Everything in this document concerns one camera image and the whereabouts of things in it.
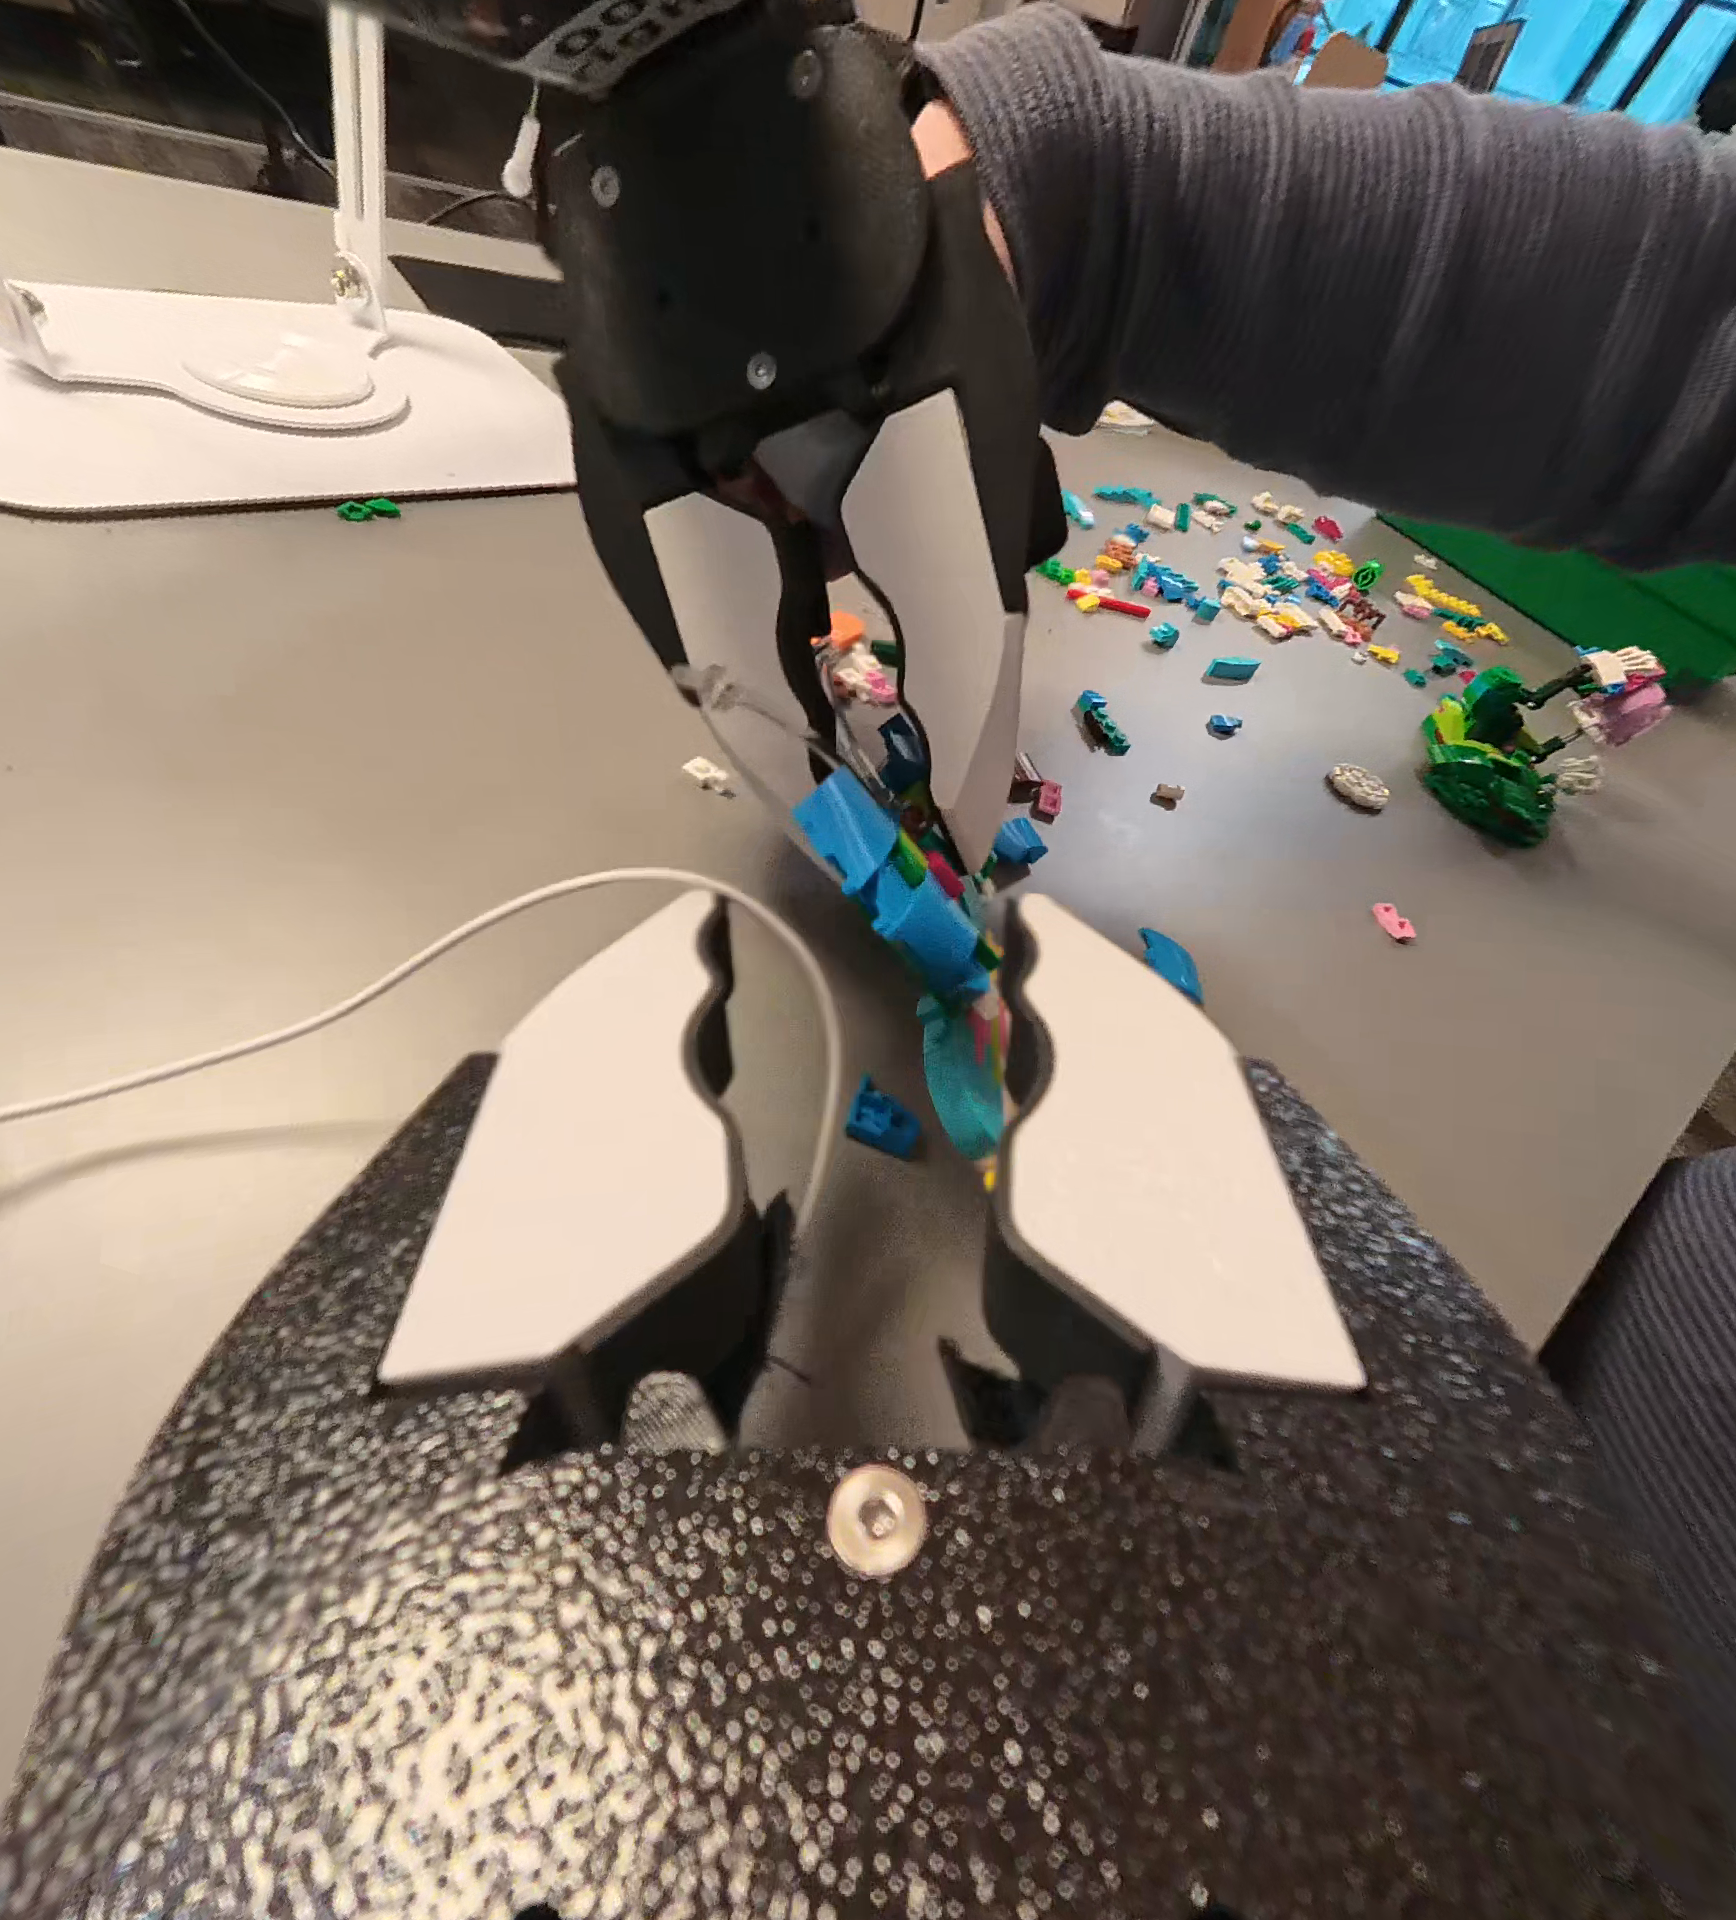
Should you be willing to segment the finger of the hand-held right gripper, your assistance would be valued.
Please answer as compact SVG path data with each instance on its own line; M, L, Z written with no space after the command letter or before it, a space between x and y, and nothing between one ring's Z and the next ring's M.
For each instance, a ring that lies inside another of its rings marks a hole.
M950 392L882 420L843 500L854 576L882 590L903 640L903 706L929 743L929 794L952 853L977 872L1007 814L1026 581L1007 602L970 438Z
M676 689L702 712L710 757L819 859L796 807L836 770L836 701L819 645L825 581L793 586L773 530L686 491L642 512L651 563L680 640Z

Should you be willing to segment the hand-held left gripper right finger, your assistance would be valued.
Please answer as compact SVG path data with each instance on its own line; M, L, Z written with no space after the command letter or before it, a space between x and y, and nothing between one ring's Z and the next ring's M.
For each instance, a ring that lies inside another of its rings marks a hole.
M1231 1458L1221 1395L1368 1395L1368 1368L1221 1027L1050 895L1003 902L990 1368L943 1343L977 1451Z

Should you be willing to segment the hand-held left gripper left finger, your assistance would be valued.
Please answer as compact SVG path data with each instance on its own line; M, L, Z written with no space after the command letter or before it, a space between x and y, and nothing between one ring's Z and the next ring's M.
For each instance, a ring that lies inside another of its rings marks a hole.
M375 1358L375 1399L522 1390L514 1458L670 1421L731 1442L796 1205L726 1108L729 901L686 892L559 978L495 1069Z

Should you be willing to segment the blue lego assembly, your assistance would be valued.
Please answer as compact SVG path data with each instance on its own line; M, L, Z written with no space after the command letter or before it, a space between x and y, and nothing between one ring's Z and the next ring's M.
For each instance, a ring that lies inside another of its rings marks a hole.
M1010 1018L986 913L990 867L970 872L931 807L894 645L836 615L819 655L836 701L836 770L796 817L819 872L918 985L921 1085L938 1132L964 1160L995 1164Z

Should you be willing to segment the person's right forearm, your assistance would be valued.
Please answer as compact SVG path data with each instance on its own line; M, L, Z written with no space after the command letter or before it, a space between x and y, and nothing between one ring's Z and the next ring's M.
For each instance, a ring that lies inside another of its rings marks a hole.
M1120 399L1361 505L1626 568L1736 563L1736 146L1103 50L1026 5L918 55L1038 416Z

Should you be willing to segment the pile of loose lego pieces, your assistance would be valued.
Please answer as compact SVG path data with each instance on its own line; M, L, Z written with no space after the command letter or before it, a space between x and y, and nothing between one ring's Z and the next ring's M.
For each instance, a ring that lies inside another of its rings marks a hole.
M1157 655L1228 619L1257 645L1323 635L1409 689L1523 689L1504 656L1474 655L1508 645L1498 622L1426 573L1389 586L1375 558L1338 547L1338 518L1308 518L1300 500L1095 482L1062 488L1058 508L1067 539L1032 576L1083 615L1137 622Z

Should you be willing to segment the green lego flower model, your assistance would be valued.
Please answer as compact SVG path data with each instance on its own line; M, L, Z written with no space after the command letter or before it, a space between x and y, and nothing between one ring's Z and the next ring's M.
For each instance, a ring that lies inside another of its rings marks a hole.
M1556 800L1602 790L1604 757L1662 725L1667 673L1648 651L1594 651L1548 682L1489 666L1421 722L1426 799L1498 847L1548 840Z

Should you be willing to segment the person's right hand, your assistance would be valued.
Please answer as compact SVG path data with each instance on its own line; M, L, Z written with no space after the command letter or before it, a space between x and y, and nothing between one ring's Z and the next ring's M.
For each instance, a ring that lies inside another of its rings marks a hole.
M974 152L974 141L970 131L963 129L957 109L950 99L931 99L916 124L911 124L911 146L921 162L921 174L929 177L938 177L938 174L970 174L983 190L983 235L986 235L986 247L990 254L998 259L998 271L1010 279L1010 288L1021 293L1014 286L1014 268L1010 268L1010 252L1007 252L1007 237L1003 237L1003 227L998 227L998 211L986 196L986 177L977 174L977 152Z

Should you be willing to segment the stacked green plastic bins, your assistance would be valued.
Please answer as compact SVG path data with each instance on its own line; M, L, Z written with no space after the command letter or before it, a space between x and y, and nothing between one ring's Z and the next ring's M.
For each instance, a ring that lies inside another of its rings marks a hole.
M1736 677L1736 568L1728 563L1617 568L1586 550L1535 550L1420 518L1385 518L1385 526L1576 651L1657 655L1674 696Z

